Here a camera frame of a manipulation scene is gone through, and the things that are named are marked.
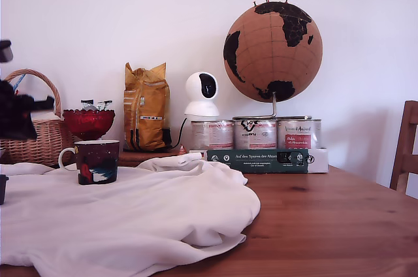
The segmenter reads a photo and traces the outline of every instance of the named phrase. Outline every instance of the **globe stand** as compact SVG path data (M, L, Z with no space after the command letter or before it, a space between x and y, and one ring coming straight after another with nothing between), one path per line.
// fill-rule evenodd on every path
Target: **globe stand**
M281 120L285 120L285 119L292 119L292 120L297 120L297 119L305 119L305 120L309 120L312 119L312 116L284 116L284 117L277 117L277 104L276 104L276 92L273 92L273 113L271 115L266 115L266 116L236 116L233 117L233 120L246 120L246 119L251 119L251 120L271 120L271 119L281 119Z

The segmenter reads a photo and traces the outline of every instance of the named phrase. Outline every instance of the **green box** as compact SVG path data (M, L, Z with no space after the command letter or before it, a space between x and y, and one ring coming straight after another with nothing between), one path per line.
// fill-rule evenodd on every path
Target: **green box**
M246 173L328 172L327 149L208 150L208 161L219 161Z

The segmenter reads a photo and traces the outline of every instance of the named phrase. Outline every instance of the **cork globe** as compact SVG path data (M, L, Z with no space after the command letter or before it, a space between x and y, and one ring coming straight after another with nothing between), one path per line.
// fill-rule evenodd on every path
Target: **cork globe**
M256 5L230 28L223 47L228 77L244 95L285 101L305 90L322 61L322 39L302 9L277 1Z

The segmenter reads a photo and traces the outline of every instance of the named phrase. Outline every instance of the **mug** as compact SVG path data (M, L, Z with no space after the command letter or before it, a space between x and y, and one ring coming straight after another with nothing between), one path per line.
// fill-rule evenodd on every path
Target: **mug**
M119 141L92 140L74 143L74 148L66 148L58 157L59 168L79 171L78 183L109 184L116 181L118 174ZM63 164L65 152L76 155L76 170L68 169Z

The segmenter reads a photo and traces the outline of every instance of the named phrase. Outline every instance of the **tin can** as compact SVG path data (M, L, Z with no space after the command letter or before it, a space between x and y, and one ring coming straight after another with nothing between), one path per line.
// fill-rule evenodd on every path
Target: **tin can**
M194 150L232 150L234 123L231 120L191 122Z
M279 120L279 148L321 148L321 120Z
M269 150L277 148L276 120L235 120L237 150Z

